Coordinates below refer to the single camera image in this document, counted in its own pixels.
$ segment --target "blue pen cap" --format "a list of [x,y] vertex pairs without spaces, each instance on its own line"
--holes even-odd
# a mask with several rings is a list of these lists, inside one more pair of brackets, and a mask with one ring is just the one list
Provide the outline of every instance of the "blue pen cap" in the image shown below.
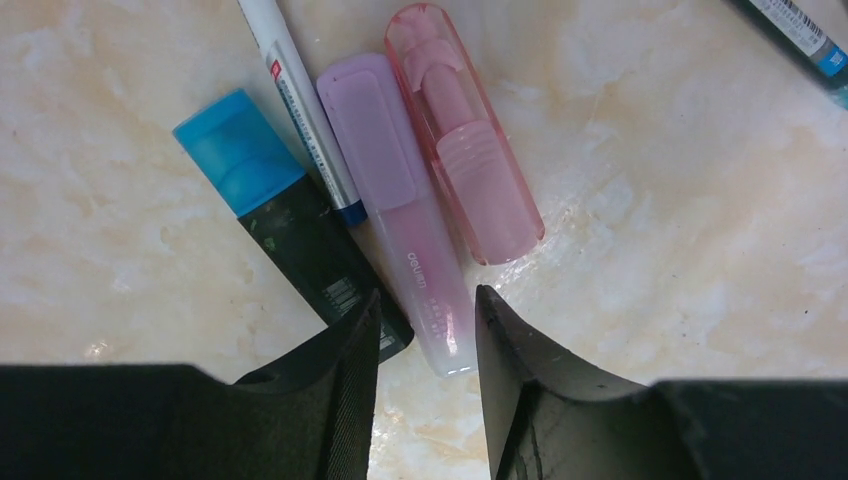
[[242,89],[197,112],[173,133],[237,217],[306,175]]

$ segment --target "purple highlighter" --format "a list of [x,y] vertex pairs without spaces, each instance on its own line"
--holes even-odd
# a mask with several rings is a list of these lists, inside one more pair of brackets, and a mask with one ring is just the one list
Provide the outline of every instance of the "purple highlighter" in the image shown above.
[[318,94],[427,361],[441,376],[476,369],[471,295],[389,60],[339,62]]

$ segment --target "white marble countertop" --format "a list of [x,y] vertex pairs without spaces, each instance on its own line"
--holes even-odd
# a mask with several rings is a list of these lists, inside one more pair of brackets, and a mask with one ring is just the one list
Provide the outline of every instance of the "white marble countertop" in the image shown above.
[[[405,4],[282,3],[313,75]],[[548,228],[469,289],[640,382],[848,373],[848,113],[720,1],[440,3]],[[245,87],[304,158],[235,0],[0,1],[0,69],[0,361],[233,381],[322,328],[170,135]],[[477,378],[383,365],[370,475],[487,478]]]

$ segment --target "pen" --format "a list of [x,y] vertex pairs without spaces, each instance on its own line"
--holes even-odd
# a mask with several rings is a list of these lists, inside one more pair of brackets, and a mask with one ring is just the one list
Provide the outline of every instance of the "pen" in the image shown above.
[[327,185],[333,208],[348,226],[362,223],[365,209],[277,3],[239,0],[239,5],[295,129]]
[[726,0],[786,57],[848,108],[848,54],[790,0]]

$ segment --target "pink transparent highlighter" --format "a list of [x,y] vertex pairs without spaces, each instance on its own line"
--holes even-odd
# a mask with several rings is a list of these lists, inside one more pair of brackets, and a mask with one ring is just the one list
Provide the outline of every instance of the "pink transparent highlighter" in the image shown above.
[[385,40],[418,141],[474,259],[524,256],[545,225],[447,12],[406,7]]
[[318,95],[428,363],[444,377],[475,370],[471,295],[388,59],[332,65]]

